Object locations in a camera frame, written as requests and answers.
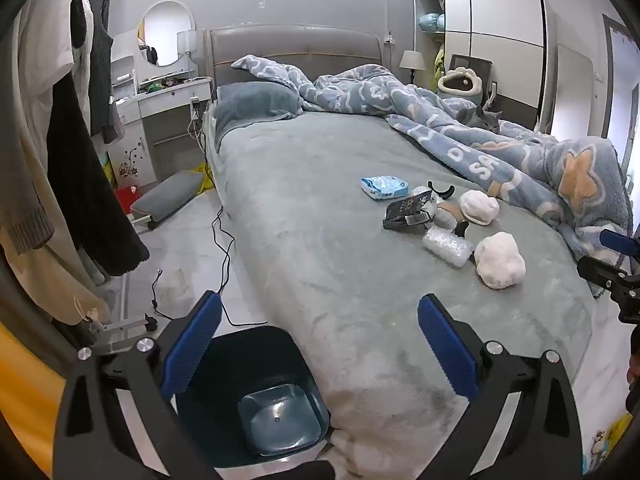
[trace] orange fabric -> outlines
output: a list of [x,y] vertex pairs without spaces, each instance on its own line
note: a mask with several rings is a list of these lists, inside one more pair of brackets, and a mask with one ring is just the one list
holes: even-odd
[[50,478],[56,416],[65,381],[0,324],[0,412]]

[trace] person's hand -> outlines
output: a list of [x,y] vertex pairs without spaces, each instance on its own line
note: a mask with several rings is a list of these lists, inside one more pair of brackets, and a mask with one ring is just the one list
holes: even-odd
[[632,355],[629,359],[629,370],[626,372],[626,381],[631,384],[640,377],[640,356]]

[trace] silver bolt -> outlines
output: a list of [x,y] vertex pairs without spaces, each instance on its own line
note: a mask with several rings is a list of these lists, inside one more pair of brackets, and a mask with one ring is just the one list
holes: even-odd
[[91,357],[92,351],[88,346],[81,348],[78,350],[78,359],[81,361],[86,361],[89,357]]
[[549,350],[545,355],[550,363],[557,363],[560,360],[560,355],[555,350]]
[[500,355],[502,353],[502,350],[504,350],[504,348],[497,341],[489,341],[486,344],[486,351],[489,352],[489,354]]
[[141,352],[149,352],[154,347],[154,340],[150,337],[145,337],[136,343],[136,348]]

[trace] headboard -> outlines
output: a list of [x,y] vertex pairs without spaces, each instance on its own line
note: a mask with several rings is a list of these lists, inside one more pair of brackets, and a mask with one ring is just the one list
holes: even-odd
[[314,81],[367,63],[382,64],[378,37],[319,25],[245,25],[211,31],[214,83],[222,86],[255,78],[231,64],[242,56],[267,57],[299,67]]

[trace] marble floor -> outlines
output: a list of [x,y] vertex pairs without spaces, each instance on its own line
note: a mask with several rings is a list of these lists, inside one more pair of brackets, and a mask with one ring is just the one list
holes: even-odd
[[[215,190],[206,192],[189,202],[172,217],[162,222],[155,231],[138,228],[143,242],[150,251],[150,258],[129,275],[127,311],[129,317],[148,313],[159,321],[162,330],[167,320],[153,313],[151,283],[158,269],[162,276],[156,287],[158,309],[171,317],[188,313],[206,290],[220,287],[221,267],[224,254],[213,242],[211,222],[220,209],[220,199]],[[223,226],[233,233],[231,222],[222,215]],[[220,235],[219,242],[225,247],[229,238]],[[232,321],[236,324],[262,322],[256,295],[252,291],[241,259],[232,251],[230,279],[223,292],[223,302]],[[103,286],[102,293],[113,307],[113,318],[119,317],[120,289],[122,282],[115,279]],[[598,300],[598,313],[594,320],[593,336],[574,381],[574,394],[580,416],[583,449],[587,456],[592,439],[598,430],[608,426],[624,413],[624,401],[628,393],[626,370],[629,358],[629,336],[631,327],[618,321],[619,309],[608,293]],[[143,332],[131,330],[129,336]],[[216,335],[239,330],[223,317]],[[121,404],[132,431],[132,436],[141,451],[144,462],[164,472],[140,417],[128,392],[119,393]],[[226,480],[245,480],[269,474],[311,460],[322,446],[295,456],[292,460],[251,466],[233,470],[221,470]]]

